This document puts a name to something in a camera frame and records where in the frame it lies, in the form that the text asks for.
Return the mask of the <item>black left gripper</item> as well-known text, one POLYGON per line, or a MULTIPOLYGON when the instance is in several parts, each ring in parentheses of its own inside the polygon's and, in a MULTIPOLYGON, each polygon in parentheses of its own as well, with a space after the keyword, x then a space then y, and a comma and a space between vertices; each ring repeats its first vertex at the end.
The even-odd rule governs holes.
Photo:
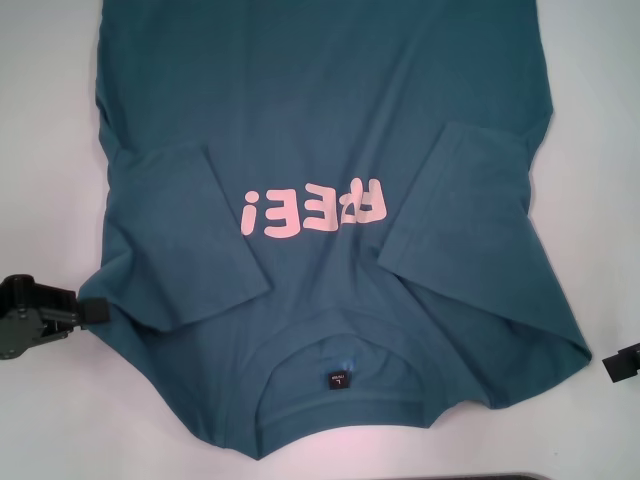
POLYGON ((38 343, 67 338, 76 327, 110 320, 105 298, 79 300, 72 290, 39 285, 37 311, 33 303, 35 280, 11 275, 1 282, 1 359, 15 359, 38 343))

